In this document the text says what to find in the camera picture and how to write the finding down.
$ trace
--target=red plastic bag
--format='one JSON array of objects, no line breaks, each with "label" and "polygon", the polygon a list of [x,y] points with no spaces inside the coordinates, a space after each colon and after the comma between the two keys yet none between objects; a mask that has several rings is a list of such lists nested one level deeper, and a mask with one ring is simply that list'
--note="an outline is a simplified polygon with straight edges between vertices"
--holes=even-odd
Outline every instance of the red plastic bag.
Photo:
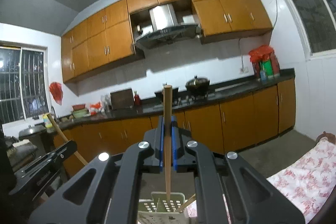
[{"label": "red plastic bag", "polygon": [[49,86],[49,91],[52,94],[54,100],[59,105],[62,105],[62,99],[63,99],[63,91],[62,91],[62,85],[57,82],[52,82]]}]

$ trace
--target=metal pot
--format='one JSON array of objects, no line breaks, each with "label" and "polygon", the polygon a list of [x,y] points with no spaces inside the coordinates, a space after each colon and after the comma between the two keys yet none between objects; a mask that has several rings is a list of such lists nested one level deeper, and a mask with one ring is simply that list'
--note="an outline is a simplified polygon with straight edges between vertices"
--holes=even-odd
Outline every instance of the metal pot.
[{"label": "metal pot", "polygon": [[205,77],[198,78],[195,75],[194,79],[189,80],[185,87],[192,96],[205,96],[208,93],[210,80]]}]

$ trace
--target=bowl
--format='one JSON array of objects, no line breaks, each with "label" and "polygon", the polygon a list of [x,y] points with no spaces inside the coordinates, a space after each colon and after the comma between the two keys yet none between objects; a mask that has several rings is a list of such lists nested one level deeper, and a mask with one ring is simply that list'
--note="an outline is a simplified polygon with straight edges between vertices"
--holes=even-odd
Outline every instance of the bowl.
[{"label": "bowl", "polygon": [[81,110],[85,108],[85,104],[73,105],[72,108],[73,108],[73,111]]}]

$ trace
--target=red bottle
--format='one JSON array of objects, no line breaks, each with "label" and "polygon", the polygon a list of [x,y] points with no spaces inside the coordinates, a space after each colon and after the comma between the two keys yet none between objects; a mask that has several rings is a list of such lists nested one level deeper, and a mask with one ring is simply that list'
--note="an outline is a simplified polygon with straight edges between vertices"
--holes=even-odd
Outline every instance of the red bottle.
[{"label": "red bottle", "polygon": [[140,96],[138,95],[136,91],[134,91],[134,105],[135,106],[141,105]]}]

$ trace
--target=wooden stick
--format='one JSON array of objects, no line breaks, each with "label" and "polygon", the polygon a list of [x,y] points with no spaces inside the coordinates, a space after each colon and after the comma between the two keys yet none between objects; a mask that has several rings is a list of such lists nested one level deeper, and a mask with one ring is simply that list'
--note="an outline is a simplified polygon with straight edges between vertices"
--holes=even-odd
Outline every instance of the wooden stick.
[{"label": "wooden stick", "polygon": [[183,203],[180,208],[176,210],[177,213],[182,213],[187,206],[189,206],[191,203],[193,203],[196,200],[196,194],[193,194],[187,202]]},{"label": "wooden stick", "polygon": [[171,85],[165,85],[163,87],[163,120],[165,125],[164,156],[165,156],[167,200],[170,200],[172,104],[173,104],[173,87]]},{"label": "wooden stick", "polygon": [[[69,140],[67,139],[67,137],[63,134],[62,130],[59,128],[58,124],[56,124],[55,120],[53,119],[52,115],[50,113],[47,114],[47,117],[49,119],[49,121],[51,122],[51,124],[53,125],[53,127],[55,128],[56,132],[58,135],[60,135],[62,137],[62,139],[64,140],[64,142],[68,142]],[[76,151],[74,153],[74,155],[84,164],[87,165],[87,161],[82,157],[82,155],[80,153],[78,153],[78,151]]]}]

